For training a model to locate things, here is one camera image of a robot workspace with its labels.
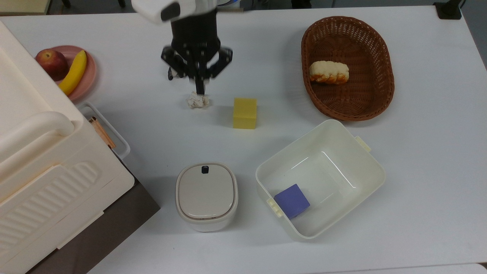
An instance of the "red apple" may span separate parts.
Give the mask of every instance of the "red apple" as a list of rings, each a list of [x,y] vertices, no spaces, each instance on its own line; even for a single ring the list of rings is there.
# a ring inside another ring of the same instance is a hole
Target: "red apple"
[[[68,62],[59,51],[43,49],[37,53],[36,61],[54,81],[63,80],[69,72]]]

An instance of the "wicker basket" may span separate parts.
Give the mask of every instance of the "wicker basket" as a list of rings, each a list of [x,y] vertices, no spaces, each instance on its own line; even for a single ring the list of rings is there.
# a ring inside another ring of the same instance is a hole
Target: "wicker basket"
[[[382,37],[363,21],[352,17],[327,17],[311,25],[302,38],[303,80],[314,105],[325,115],[343,121],[368,120],[391,103],[394,76],[389,51]],[[310,82],[315,61],[347,64],[346,84]]]

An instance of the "yellow cube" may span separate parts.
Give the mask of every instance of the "yellow cube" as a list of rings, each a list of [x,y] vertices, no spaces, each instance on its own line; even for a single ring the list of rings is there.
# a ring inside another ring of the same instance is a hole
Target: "yellow cube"
[[[257,99],[235,98],[233,101],[233,128],[255,129]]]

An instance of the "blue block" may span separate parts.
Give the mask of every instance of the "blue block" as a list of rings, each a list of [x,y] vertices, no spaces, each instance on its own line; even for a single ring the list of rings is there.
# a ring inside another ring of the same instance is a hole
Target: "blue block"
[[[274,200],[289,219],[298,216],[309,207],[308,200],[297,184],[274,196]]]

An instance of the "yellow banana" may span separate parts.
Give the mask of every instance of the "yellow banana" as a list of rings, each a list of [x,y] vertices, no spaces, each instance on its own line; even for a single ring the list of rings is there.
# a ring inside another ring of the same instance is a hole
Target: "yellow banana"
[[[83,77],[83,74],[85,73],[86,61],[86,52],[84,50],[76,54],[68,74],[64,80],[59,83],[59,88],[64,94],[69,95],[75,87],[78,86],[81,77]]]

